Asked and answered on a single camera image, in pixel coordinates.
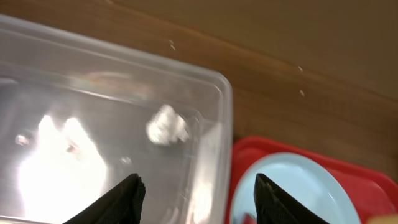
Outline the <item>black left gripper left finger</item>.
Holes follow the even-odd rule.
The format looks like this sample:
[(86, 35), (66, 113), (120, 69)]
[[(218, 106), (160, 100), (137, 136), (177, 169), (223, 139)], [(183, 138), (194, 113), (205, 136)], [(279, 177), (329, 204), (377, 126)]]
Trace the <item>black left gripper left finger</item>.
[(140, 224), (145, 194), (141, 177), (131, 174), (65, 224)]

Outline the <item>red snack wrapper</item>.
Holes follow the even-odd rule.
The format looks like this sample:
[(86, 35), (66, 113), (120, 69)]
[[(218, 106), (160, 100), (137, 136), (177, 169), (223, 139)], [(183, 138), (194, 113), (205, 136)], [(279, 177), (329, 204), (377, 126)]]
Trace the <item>red snack wrapper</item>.
[(241, 224), (257, 224), (257, 220), (254, 216), (252, 216), (251, 214), (245, 213), (243, 215)]

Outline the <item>white paper tissue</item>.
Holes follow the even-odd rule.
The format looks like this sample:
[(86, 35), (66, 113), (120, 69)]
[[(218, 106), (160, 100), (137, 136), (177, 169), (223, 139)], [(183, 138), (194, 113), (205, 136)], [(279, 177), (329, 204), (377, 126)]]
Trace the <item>white paper tissue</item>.
[(162, 105), (146, 124), (146, 134), (150, 142), (159, 146), (169, 146), (189, 138), (187, 122), (170, 105)]

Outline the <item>yellow plastic cup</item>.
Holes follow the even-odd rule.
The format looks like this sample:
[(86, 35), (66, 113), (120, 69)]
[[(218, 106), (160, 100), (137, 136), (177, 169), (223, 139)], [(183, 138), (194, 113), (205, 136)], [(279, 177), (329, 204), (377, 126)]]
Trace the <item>yellow plastic cup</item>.
[(372, 217), (367, 224), (398, 224), (398, 214)]

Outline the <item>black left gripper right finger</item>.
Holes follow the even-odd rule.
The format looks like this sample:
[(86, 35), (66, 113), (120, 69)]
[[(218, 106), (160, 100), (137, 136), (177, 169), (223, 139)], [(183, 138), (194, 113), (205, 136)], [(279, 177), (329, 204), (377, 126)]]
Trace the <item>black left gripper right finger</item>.
[(264, 174), (256, 175), (254, 202), (258, 224), (328, 224)]

